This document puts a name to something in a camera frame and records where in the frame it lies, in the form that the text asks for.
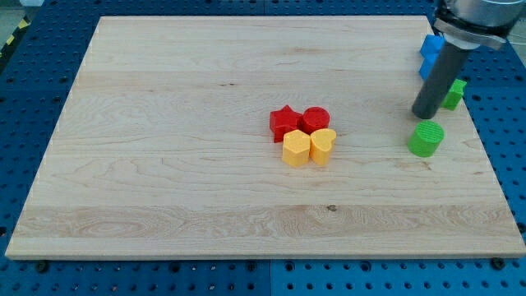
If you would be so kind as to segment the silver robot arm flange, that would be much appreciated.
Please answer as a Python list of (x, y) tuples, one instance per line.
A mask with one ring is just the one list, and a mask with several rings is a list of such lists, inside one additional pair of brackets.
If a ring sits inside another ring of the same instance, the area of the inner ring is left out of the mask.
[(433, 27), (460, 49), (499, 50), (524, 8), (524, 0), (440, 0)]

